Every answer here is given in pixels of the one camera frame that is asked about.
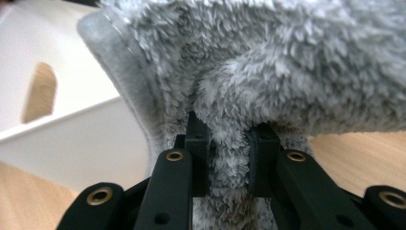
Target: black plastic bracket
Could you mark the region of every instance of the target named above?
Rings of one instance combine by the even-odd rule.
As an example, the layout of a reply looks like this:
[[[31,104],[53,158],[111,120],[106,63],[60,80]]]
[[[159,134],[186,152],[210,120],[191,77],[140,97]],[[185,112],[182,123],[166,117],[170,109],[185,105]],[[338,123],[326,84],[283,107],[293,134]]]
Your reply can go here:
[[[192,157],[184,149],[157,160],[134,229],[191,229]]]
[[[176,143],[181,142],[181,138],[181,135],[178,136]],[[211,145],[209,129],[194,112],[189,114],[185,150],[192,155],[192,196],[205,196],[209,192],[209,155],[214,148]]]
[[[248,192],[254,197],[270,197],[269,166],[276,164],[281,141],[267,124],[253,127],[245,135],[250,146]]]

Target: black mechanical arm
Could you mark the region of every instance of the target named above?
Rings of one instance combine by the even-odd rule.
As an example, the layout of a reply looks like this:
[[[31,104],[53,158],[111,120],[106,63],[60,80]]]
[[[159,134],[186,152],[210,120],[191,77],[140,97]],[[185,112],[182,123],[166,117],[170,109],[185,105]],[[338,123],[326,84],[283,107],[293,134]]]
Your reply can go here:
[[[307,153],[283,149],[266,124],[246,133],[250,145],[248,191],[271,197],[281,230],[406,229],[406,193],[372,186],[364,197],[340,189]],[[190,114],[186,135],[163,151],[152,176],[124,191],[99,183],[85,189],[57,229],[192,229],[192,198],[209,193],[210,131]]]

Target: white panel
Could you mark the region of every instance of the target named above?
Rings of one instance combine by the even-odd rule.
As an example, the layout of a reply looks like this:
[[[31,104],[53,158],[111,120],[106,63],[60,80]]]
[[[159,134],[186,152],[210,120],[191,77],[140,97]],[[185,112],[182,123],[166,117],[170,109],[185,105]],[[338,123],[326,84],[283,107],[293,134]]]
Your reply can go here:
[[[1,161],[77,191],[144,178],[147,144],[120,98],[0,134]]]

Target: metal grommet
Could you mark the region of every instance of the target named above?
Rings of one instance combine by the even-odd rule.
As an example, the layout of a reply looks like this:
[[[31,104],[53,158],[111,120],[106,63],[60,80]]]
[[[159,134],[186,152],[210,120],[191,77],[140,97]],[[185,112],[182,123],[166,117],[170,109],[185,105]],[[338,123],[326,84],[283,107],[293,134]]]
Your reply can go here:
[[[305,155],[303,155],[300,152],[289,152],[287,154],[287,157],[292,160],[292,161],[296,161],[296,162],[304,162],[305,161]]]
[[[182,151],[171,151],[167,153],[167,160],[169,161],[180,161],[183,159],[183,152]]]
[[[101,187],[98,190],[93,191],[87,196],[86,202],[89,205],[97,206],[104,204],[113,196],[113,190],[110,187]]]
[[[398,209],[406,209],[406,197],[403,197],[402,195],[393,193],[393,192],[388,192],[388,191],[382,191],[379,193],[379,197],[387,204],[398,208]]]

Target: fuzzy plush cover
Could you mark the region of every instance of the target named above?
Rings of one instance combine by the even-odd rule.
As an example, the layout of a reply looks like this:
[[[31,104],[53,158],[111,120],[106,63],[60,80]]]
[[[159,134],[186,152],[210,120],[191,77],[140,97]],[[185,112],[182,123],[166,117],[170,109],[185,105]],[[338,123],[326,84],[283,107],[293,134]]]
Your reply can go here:
[[[247,195],[243,131],[306,135],[406,127],[403,0],[104,0],[79,32],[143,128],[150,173],[195,110],[218,145],[193,229],[276,229]]]

